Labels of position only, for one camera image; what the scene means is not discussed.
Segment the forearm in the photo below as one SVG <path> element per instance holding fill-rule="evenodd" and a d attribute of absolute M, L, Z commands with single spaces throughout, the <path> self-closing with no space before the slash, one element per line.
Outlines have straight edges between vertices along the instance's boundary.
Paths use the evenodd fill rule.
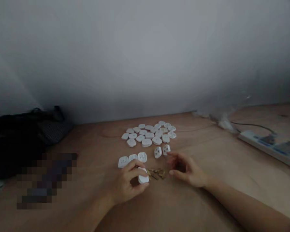
<path fill-rule="evenodd" d="M 114 205 L 109 193 L 101 194 L 67 225 L 66 231 L 94 231 Z"/>
<path fill-rule="evenodd" d="M 290 218 L 257 199 L 212 178 L 204 188 L 248 231 L 290 231 Z"/>

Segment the bag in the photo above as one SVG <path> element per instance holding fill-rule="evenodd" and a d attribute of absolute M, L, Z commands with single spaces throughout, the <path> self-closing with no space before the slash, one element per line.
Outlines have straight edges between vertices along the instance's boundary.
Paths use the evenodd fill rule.
<path fill-rule="evenodd" d="M 0 117 L 0 179 L 34 167 L 46 147 L 58 143 L 73 128 L 59 107 L 54 111 L 38 108 L 30 113 Z"/>

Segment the power cord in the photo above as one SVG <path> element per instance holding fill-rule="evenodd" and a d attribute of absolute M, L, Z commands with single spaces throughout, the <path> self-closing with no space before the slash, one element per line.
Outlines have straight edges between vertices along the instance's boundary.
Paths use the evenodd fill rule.
<path fill-rule="evenodd" d="M 233 121 L 231 121 L 231 123 L 233 123 L 233 124 L 237 124 L 237 125 L 246 125 L 246 126 L 256 126 L 256 127 L 261 127 L 261 128 L 264 128 L 264 129 L 270 131 L 272 134 L 276 134 L 273 130 L 271 130 L 271 129 L 265 127 L 265 126 L 261 126 L 261 125 L 257 125 L 257 124 L 239 123 L 239 122 L 233 122 Z"/>

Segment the wooden table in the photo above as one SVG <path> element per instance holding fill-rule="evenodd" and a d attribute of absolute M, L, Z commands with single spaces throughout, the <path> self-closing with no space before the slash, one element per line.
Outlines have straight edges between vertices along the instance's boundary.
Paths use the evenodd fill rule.
<path fill-rule="evenodd" d="M 231 117 L 237 122 L 268 126 L 290 139 L 290 104 L 248 107 Z M 154 158 L 156 146 L 129 148 L 121 135 L 141 123 L 160 120 L 176 126 L 172 151 L 189 154 L 210 175 L 251 195 L 290 217 L 290 167 L 219 128 L 208 119 L 181 113 L 76 126 L 50 153 L 76 152 L 77 169 L 58 190 L 47 209 L 16 210 L 16 180 L 0 193 L 0 231 L 60 231 L 86 202 L 116 177 L 121 156 L 144 151 L 147 168 L 167 169 L 165 158 Z M 239 126 L 266 135 L 264 129 Z M 152 180 L 140 196 L 113 208 L 97 231 L 241 231 L 229 213 L 207 192 L 169 175 Z"/>

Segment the power strip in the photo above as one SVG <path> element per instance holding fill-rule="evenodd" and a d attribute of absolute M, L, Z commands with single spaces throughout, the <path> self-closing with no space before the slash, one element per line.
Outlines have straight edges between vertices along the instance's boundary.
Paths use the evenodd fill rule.
<path fill-rule="evenodd" d="M 290 150 L 281 149 L 285 147 L 285 143 L 279 145 L 268 144 L 261 140 L 262 137 L 255 135 L 250 130 L 241 132 L 238 138 L 290 166 Z"/>

